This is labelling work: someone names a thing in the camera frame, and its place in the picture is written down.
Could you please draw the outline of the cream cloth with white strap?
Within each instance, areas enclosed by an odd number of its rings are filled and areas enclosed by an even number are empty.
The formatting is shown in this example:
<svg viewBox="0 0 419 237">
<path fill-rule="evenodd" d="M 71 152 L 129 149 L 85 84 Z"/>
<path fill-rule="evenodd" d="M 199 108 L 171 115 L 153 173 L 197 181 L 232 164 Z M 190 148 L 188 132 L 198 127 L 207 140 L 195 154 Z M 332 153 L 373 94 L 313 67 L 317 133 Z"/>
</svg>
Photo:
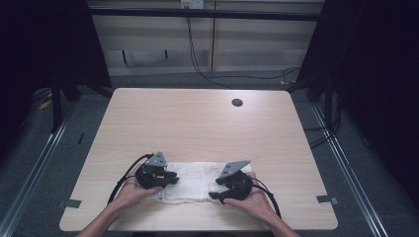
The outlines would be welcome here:
<svg viewBox="0 0 419 237">
<path fill-rule="evenodd" d="M 165 204 L 181 204 L 192 202 L 207 202 L 209 192 L 221 193 L 226 191 L 225 186 L 218 185 L 219 177 L 226 163 L 220 162 L 169 162 L 166 170 L 175 172 L 180 178 L 176 185 L 168 185 L 158 195 Z M 250 171 L 250 164 L 241 169 Z"/>
</svg>

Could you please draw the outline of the person's left hand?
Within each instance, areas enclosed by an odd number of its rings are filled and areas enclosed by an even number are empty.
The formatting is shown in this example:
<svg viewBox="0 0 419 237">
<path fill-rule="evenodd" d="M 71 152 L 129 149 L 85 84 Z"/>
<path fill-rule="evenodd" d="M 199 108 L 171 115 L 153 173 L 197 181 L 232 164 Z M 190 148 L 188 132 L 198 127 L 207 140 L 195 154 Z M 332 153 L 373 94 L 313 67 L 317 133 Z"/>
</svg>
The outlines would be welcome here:
<svg viewBox="0 0 419 237">
<path fill-rule="evenodd" d="M 154 187 L 150 189 L 143 188 L 135 177 L 135 172 L 139 165 L 128 173 L 128 178 L 124 181 L 123 186 L 118 191 L 116 197 L 111 202 L 111 206 L 119 210 L 125 210 L 136 205 L 143 198 L 157 194 L 163 190 L 162 187 Z"/>
</svg>

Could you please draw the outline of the aluminium floor rail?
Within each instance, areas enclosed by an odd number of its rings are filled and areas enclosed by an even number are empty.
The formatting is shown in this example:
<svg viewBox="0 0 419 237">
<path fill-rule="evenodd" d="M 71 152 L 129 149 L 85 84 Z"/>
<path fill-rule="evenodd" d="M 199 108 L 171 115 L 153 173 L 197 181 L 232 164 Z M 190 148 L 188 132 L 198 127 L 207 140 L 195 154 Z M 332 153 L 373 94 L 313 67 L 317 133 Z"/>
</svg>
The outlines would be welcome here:
<svg viewBox="0 0 419 237">
<path fill-rule="evenodd" d="M 35 163 L 35 166 L 29 173 L 15 200 L 12 202 L 11 206 L 5 213 L 4 218 L 0 222 L 0 237 L 12 237 L 38 183 L 40 182 L 41 176 L 62 137 L 62 134 L 66 130 L 68 121 L 74 113 L 76 105 L 77 102 L 71 102 L 69 104 L 69 108 L 64 118 L 58 124 L 55 131 L 49 136 L 47 143 L 42 149 L 42 153 L 39 155 L 38 160 Z"/>
<path fill-rule="evenodd" d="M 380 217 L 377 214 L 376 209 L 372 205 L 370 199 L 368 198 L 363 186 L 361 185 L 354 169 L 352 168 L 351 163 L 349 162 L 341 144 L 339 143 L 338 138 L 325 127 L 326 119 L 325 114 L 321 110 L 320 106 L 314 104 L 311 106 L 313 113 L 317 119 L 317 122 L 322 128 L 322 132 L 325 135 L 328 146 L 330 147 L 334 157 L 340 166 L 343 175 L 351 189 L 351 192 L 357 201 L 357 204 L 361 210 L 361 213 L 364 216 L 364 219 L 368 223 L 373 235 L 375 237 L 389 237 L 387 231 L 384 228 Z"/>
</svg>

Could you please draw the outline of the black metal stand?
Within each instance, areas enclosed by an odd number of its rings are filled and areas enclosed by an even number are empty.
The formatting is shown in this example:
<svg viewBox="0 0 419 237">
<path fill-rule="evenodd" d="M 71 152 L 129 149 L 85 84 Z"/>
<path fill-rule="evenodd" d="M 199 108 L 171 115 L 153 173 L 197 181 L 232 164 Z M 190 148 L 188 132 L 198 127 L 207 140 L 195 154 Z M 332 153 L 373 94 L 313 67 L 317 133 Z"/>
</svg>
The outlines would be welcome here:
<svg viewBox="0 0 419 237">
<path fill-rule="evenodd" d="M 53 111 L 52 133 L 56 133 L 62 123 L 61 93 L 59 81 L 56 75 L 53 75 L 51 84 L 51 101 Z"/>
</svg>

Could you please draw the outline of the grey tape strip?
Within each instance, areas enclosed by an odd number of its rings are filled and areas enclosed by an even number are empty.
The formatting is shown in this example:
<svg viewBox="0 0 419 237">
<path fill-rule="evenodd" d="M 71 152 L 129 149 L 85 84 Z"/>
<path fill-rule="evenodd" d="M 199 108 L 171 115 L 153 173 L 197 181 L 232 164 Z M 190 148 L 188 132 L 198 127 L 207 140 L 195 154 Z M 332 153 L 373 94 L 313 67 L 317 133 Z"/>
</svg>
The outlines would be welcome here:
<svg viewBox="0 0 419 237">
<path fill-rule="evenodd" d="M 332 205 L 335 205 L 339 202 L 339 199 L 337 199 L 336 197 L 330 197 L 328 195 L 325 196 L 317 196 L 316 197 L 317 201 L 319 203 L 326 203 L 326 202 L 330 202 Z"/>
<path fill-rule="evenodd" d="M 71 208 L 78 208 L 81 204 L 80 200 L 76 200 L 76 199 L 62 199 L 57 203 L 57 207 L 59 208 L 67 208 L 67 207 L 71 207 Z"/>
</svg>

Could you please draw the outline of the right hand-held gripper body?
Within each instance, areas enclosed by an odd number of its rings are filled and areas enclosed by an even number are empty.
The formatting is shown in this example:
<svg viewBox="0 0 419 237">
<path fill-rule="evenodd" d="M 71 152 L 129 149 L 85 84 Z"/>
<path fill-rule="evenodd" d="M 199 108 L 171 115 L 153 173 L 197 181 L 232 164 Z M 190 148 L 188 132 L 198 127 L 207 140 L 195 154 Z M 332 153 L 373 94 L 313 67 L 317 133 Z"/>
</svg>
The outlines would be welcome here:
<svg viewBox="0 0 419 237">
<path fill-rule="evenodd" d="M 249 160 L 229 162 L 225 164 L 219 178 L 226 178 L 225 184 L 221 185 L 226 187 L 226 198 L 244 200 L 249 196 L 252 190 L 253 182 L 244 172 L 241 171 L 242 168 L 249 164 Z"/>
</svg>

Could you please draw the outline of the black curtain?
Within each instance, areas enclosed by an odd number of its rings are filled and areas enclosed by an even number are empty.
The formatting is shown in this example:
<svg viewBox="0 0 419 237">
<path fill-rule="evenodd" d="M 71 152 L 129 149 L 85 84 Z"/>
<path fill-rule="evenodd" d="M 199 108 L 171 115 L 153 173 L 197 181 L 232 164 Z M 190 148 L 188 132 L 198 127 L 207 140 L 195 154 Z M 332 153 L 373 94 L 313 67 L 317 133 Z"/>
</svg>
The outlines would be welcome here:
<svg viewBox="0 0 419 237">
<path fill-rule="evenodd" d="M 296 87 L 332 87 L 419 207 L 419 0 L 324 0 Z"/>
<path fill-rule="evenodd" d="M 87 0 L 0 0 L 0 161 L 17 143 L 34 92 L 111 87 Z"/>
</svg>

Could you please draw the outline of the white wall socket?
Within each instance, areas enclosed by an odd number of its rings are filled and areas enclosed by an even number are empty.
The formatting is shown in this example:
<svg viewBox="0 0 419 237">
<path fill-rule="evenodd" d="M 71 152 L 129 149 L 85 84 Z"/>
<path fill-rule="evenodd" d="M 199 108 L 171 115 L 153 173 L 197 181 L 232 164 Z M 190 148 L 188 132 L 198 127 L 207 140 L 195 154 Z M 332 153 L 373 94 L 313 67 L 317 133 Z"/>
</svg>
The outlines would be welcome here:
<svg viewBox="0 0 419 237">
<path fill-rule="evenodd" d="M 204 0 L 180 0 L 182 9 L 203 10 L 205 8 Z"/>
</svg>

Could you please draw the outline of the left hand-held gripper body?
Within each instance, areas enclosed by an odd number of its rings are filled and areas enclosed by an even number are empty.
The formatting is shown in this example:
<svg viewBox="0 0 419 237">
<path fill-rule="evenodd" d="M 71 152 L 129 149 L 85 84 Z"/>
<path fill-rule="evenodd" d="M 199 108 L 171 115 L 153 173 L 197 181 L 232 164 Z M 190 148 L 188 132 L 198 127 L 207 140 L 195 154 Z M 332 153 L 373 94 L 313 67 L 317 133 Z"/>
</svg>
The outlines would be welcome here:
<svg viewBox="0 0 419 237">
<path fill-rule="evenodd" d="M 162 152 L 157 152 L 147 156 L 147 160 L 140 165 L 135 172 L 138 183 L 145 189 L 154 187 L 165 188 L 163 177 L 167 167 L 167 162 Z"/>
</svg>

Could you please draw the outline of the person's right hand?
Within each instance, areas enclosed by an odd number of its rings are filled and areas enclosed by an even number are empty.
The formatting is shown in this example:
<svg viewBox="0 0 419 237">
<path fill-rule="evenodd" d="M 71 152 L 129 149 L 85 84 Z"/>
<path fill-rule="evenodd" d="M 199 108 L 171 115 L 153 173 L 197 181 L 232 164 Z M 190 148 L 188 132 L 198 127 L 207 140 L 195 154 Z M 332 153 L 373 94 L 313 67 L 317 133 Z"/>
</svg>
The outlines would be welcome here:
<svg viewBox="0 0 419 237">
<path fill-rule="evenodd" d="M 269 204 L 266 194 L 258 188 L 259 182 L 256 180 L 255 173 L 248 172 L 247 176 L 252 180 L 254 184 L 249 196 L 244 200 L 226 198 L 223 202 L 225 204 L 244 210 L 252 217 L 264 223 L 268 223 L 269 221 L 274 220 L 277 217 L 277 214 Z"/>
</svg>

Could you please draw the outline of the black horizontal frame bar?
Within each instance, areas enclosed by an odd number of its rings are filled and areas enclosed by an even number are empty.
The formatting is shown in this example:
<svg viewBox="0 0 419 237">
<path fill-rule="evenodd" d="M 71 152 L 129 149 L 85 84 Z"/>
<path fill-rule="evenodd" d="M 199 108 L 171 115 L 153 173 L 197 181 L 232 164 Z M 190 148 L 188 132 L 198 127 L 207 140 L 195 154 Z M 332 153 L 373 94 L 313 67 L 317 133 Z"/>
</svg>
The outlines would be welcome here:
<svg viewBox="0 0 419 237">
<path fill-rule="evenodd" d="M 108 8 L 92 7 L 91 15 L 101 16 L 136 16 L 136 17 L 179 17 L 210 19 L 245 19 L 316 22 L 322 19 L 320 14 L 227 11 L 227 10 L 185 10 L 185 9 L 144 9 L 144 8 Z"/>
</svg>

